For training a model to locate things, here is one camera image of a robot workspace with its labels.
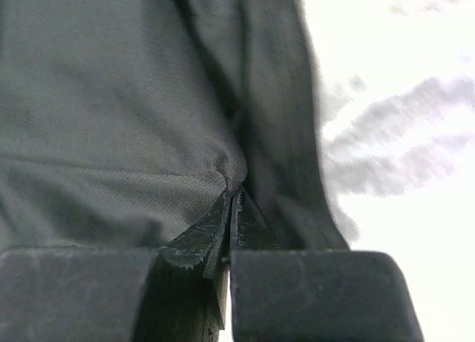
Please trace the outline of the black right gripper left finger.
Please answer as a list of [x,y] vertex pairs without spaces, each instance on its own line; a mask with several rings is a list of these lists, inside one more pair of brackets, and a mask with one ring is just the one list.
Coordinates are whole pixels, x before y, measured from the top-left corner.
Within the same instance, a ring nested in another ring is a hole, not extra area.
[[3,341],[216,341],[230,197],[158,249],[1,253]]

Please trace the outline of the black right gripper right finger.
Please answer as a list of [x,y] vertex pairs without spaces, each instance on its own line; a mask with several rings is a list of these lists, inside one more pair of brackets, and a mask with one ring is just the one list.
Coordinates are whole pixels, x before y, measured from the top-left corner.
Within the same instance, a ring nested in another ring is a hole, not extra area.
[[232,202],[229,248],[236,341],[423,340],[388,254],[283,250],[244,192]]

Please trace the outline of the black t-shirt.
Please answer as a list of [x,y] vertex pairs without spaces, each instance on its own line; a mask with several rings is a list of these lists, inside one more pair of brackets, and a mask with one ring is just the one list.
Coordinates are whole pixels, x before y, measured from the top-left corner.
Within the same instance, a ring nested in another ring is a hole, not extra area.
[[160,246],[244,188],[344,249],[296,0],[1,0],[1,247]]

